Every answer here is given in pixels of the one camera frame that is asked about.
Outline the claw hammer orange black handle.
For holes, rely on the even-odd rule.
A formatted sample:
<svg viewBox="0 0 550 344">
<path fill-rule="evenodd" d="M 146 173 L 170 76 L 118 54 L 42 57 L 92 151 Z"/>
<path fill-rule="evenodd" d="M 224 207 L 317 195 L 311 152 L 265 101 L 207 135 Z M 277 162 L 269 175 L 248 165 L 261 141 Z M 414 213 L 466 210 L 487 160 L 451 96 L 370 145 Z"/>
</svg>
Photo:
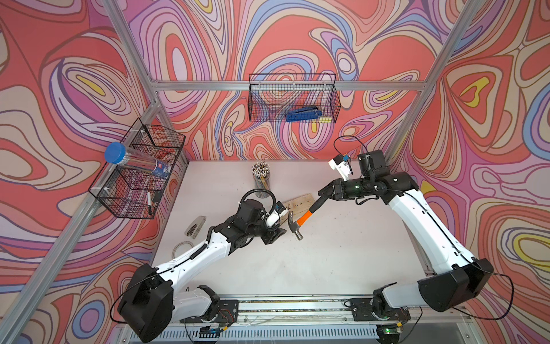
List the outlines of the claw hammer orange black handle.
<svg viewBox="0 0 550 344">
<path fill-rule="evenodd" d="M 301 241 L 303 240 L 303 236 L 300 233 L 301 226 L 310 218 L 310 216 L 313 215 L 323 204 L 328 200 L 327 197 L 321 196 L 318 200 L 316 200 L 312 206 L 309 207 L 309 209 L 306 211 L 305 214 L 303 214 L 298 220 L 294 220 L 293 212 L 289 212 L 289 216 L 287 218 L 287 223 L 289 226 L 290 231 L 296 236 L 296 238 Z"/>
</svg>

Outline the wooden block with nails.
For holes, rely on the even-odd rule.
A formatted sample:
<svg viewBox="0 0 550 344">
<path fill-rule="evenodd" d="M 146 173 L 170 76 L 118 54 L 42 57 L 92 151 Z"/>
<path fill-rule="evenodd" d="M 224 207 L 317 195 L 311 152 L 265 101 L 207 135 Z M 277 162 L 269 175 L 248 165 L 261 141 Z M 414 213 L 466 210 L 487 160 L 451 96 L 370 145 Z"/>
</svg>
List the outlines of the wooden block with nails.
<svg viewBox="0 0 550 344">
<path fill-rule="evenodd" d="M 315 203 L 315 198 L 310 193 L 308 193 L 297 198 L 285 201 L 283 202 L 283 205 L 289 210 L 289 212 L 293 213 L 293 217 L 295 219 L 298 219 L 308 211 L 313 203 Z"/>
</svg>

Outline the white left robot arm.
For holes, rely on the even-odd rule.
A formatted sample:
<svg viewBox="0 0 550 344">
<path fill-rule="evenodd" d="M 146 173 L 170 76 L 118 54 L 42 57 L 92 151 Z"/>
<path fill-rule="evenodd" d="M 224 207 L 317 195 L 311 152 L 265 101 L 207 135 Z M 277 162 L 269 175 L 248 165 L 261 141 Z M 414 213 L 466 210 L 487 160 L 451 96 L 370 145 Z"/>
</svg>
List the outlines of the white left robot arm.
<svg viewBox="0 0 550 344">
<path fill-rule="evenodd" d="M 274 243 L 286 232 L 280 221 L 287 213 L 282 202 L 267 211 L 262 203 L 247 199 L 240 202 L 235 215 L 210 228 L 202 243 L 157 267 L 144 264 L 137 268 L 115 301 L 123 322 L 142 343 L 149 343 L 173 319 L 213 320 L 219 313 L 218 295 L 206 285 L 187 292 L 183 288 L 208 266 L 244 248 L 256 237 L 265 245 Z"/>
</svg>

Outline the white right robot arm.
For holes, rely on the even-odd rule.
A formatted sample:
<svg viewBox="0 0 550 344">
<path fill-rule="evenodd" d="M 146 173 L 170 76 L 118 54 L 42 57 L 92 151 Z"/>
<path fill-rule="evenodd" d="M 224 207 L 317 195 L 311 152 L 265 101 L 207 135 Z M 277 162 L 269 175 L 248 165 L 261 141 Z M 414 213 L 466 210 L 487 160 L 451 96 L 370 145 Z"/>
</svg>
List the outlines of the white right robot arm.
<svg viewBox="0 0 550 344">
<path fill-rule="evenodd" d="M 401 308 L 428 306 L 445 312 L 476 298 L 494 272 L 487 259 L 477 259 L 447 229 L 406 172 L 391 172 L 380 150 L 359 156 L 361 175 L 353 178 L 350 159 L 341 154 L 329 161 L 340 177 L 318 193 L 322 202 L 368 198 L 382 200 L 403 221 L 420 245 L 431 276 L 407 285 L 385 285 L 373 292 L 372 312 L 379 319 Z"/>
</svg>

